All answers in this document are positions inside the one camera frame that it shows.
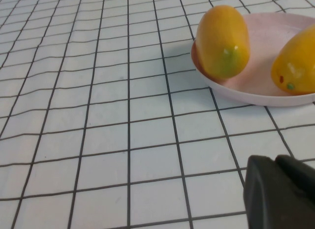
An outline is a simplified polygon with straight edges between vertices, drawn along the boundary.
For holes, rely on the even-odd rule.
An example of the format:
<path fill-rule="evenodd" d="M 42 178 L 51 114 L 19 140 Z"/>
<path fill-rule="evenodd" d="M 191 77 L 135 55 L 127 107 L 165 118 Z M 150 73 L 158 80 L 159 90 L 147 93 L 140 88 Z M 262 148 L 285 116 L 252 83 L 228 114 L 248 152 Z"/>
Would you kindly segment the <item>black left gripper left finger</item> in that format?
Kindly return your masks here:
<path fill-rule="evenodd" d="M 266 156 L 248 158 L 243 192 L 251 229 L 313 229 L 315 205 Z"/>

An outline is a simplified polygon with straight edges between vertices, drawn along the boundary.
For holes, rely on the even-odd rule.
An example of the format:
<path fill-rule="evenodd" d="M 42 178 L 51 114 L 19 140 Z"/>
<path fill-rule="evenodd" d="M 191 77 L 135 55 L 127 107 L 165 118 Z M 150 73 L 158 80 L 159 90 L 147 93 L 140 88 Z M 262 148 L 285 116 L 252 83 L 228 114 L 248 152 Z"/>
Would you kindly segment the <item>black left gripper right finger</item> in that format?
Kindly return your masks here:
<path fill-rule="evenodd" d="M 294 185 L 305 193 L 308 200 L 315 204 L 315 169 L 287 155 L 278 155 L 275 162 Z"/>

